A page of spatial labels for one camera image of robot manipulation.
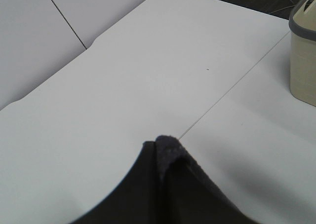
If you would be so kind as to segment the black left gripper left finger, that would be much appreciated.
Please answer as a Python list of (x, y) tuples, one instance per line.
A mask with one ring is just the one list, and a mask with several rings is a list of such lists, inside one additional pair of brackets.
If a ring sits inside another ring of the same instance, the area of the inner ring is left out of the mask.
[(75, 224), (157, 224), (156, 146), (145, 142), (118, 186)]

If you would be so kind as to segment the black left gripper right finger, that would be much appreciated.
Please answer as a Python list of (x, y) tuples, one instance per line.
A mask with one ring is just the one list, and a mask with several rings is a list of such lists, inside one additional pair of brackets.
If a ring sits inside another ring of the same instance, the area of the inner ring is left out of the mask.
[(209, 191), (183, 159), (171, 164), (164, 181), (166, 224), (254, 223), (254, 220)]

